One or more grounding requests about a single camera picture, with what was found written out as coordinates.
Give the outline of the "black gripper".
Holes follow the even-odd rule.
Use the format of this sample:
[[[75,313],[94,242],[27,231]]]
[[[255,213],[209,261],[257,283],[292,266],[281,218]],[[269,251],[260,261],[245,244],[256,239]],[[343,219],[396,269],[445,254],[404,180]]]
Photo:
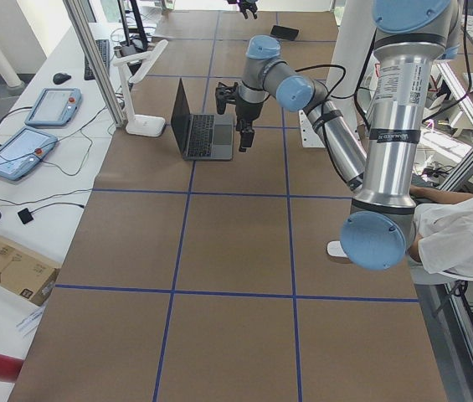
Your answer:
[[[264,102],[248,102],[242,98],[236,99],[235,112],[237,117],[236,130],[240,134],[239,151],[247,152],[254,141],[254,129],[252,124],[262,112]]]
[[[248,19],[249,15],[253,19],[257,19],[258,6],[256,0],[238,0],[238,7],[245,19]]]

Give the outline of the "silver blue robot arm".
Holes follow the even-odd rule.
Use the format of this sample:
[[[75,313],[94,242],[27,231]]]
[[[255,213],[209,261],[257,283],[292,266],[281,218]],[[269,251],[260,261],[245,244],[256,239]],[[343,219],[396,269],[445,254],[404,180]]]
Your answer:
[[[351,213],[340,231],[347,258],[369,270],[397,265],[413,244],[414,201],[409,196],[431,68],[456,55],[461,1],[376,1],[373,53],[378,82],[368,108],[368,145],[350,131],[342,112],[318,81],[296,73],[280,56],[280,43],[254,36],[234,88],[239,148],[254,139],[253,122],[268,97],[302,111],[321,138],[333,167],[352,190]]]

